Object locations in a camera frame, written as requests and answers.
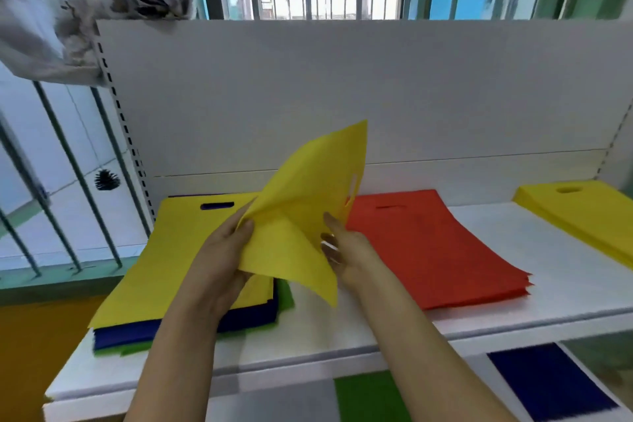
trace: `red fabric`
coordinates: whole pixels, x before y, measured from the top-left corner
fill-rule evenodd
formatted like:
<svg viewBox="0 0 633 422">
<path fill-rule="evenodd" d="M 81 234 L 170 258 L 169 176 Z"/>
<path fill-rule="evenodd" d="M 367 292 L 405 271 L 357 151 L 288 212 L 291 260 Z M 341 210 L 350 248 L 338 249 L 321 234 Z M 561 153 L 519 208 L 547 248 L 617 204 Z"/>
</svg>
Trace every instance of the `red fabric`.
<svg viewBox="0 0 633 422">
<path fill-rule="evenodd" d="M 435 190 L 358 196 L 347 228 L 367 236 L 422 309 L 528 295 L 530 274 L 472 235 Z"/>
</svg>

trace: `person's left hand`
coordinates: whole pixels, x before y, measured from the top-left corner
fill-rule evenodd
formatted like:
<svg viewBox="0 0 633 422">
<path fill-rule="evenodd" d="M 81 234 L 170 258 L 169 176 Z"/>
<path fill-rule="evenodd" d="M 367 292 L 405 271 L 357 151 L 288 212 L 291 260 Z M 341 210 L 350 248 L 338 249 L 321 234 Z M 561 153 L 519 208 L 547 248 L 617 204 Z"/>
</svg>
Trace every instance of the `person's left hand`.
<svg viewBox="0 0 633 422">
<path fill-rule="evenodd" d="M 247 203 L 227 218 L 202 244 L 178 290 L 177 298 L 200 305 L 216 322 L 237 300 L 250 274 L 238 270 L 244 245 L 253 233 L 253 221 L 237 224 L 250 207 Z"/>
</svg>

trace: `hand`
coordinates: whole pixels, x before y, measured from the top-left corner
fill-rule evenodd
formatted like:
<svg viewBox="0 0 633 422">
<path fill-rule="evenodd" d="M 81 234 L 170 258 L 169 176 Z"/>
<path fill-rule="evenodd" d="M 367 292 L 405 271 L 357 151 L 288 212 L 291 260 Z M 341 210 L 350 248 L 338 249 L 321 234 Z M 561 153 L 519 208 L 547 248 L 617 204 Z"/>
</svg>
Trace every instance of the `hand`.
<svg viewBox="0 0 633 422">
<path fill-rule="evenodd" d="M 202 244 L 182 281 L 176 298 L 210 310 L 216 322 L 237 300 L 250 274 L 238 270 L 244 245 L 253 234 L 253 221 L 237 224 L 252 201 L 227 218 Z"/>
<path fill-rule="evenodd" d="M 321 243 L 321 250 L 344 286 L 358 295 L 362 286 L 385 265 L 363 234 L 348 231 L 328 212 L 323 215 L 323 221 L 332 234 L 321 234 L 321 239 L 338 250 L 324 243 Z"/>
</svg>

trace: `navy blue fabric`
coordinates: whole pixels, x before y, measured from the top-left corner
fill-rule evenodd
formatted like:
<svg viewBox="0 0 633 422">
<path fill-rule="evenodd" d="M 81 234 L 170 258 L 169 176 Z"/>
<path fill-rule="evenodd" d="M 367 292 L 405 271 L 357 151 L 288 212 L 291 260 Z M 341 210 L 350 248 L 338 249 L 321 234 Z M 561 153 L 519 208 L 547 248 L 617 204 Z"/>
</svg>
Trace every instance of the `navy blue fabric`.
<svg viewBox="0 0 633 422">
<path fill-rule="evenodd" d="M 279 312 L 279 294 L 277 282 L 273 285 L 273 298 L 259 306 L 242 307 L 226 313 L 218 325 L 218 333 L 260 327 L 272 324 Z M 161 319 L 114 325 L 94 330 L 94 350 L 124 346 L 136 342 L 154 340 Z"/>
<path fill-rule="evenodd" d="M 535 422 L 618 407 L 556 344 L 514 348 L 488 357 Z"/>
</svg>

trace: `hanging black spiky ball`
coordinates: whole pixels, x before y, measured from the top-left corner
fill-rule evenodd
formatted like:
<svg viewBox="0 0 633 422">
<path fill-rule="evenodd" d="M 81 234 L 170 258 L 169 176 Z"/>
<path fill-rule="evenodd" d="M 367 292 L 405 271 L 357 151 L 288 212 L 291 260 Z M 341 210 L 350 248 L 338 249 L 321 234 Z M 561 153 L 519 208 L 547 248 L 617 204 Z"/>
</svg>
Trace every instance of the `hanging black spiky ball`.
<svg viewBox="0 0 633 422">
<path fill-rule="evenodd" d="M 94 177 L 94 185 L 97 190 L 114 190 L 121 185 L 121 180 L 114 172 L 101 169 Z"/>
</svg>

